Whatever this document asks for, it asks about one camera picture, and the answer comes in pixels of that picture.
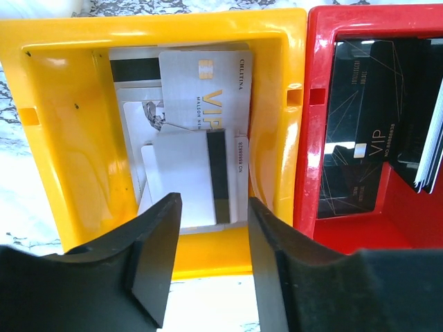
card stack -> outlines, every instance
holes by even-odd
[[[118,48],[114,86],[138,213],[181,193],[181,228],[247,220],[246,44]]]
[[[416,191],[431,193],[443,154],[443,39],[419,42],[394,170]]]

marble surface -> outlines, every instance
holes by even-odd
[[[383,0],[93,0],[91,16],[175,14],[304,7],[320,4],[430,3]],[[0,243],[47,255],[62,253],[60,239],[0,65]],[[252,277],[173,283],[164,331],[260,330]]]

gold vip lettering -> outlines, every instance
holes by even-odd
[[[371,141],[371,147],[374,148],[374,151],[369,154],[372,156],[373,154],[378,154],[379,152],[383,151],[383,145],[385,142],[386,136],[381,135],[381,131],[375,130],[372,133],[372,141]]]
[[[203,96],[203,101],[207,102],[208,104],[214,105],[217,108],[215,109],[204,109],[203,114],[205,116],[217,116],[219,114],[222,114],[222,102],[219,102],[218,100],[214,99],[218,95],[221,95],[223,93],[223,90],[218,90],[212,93],[209,93],[208,95]],[[220,129],[223,128],[222,125],[222,118],[220,117],[206,117],[203,118],[204,122],[209,122],[211,129]]]

red plastic holder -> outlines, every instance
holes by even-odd
[[[309,13],[294,224],[335,250],[443,247],[443,176],[416,194],[383,165],[373,212],[317,219],[334,42],[341,37],[442,37],[443,5],[327,6]]]

yellow plastic holder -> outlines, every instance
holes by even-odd
[[[246,42],[254,54],[251,195],[292,225],[303,9],[0,21],[0,62],[65,250],[134,218],[110,48]],[[181,235],[173,279],[252,271],[246,227]]]

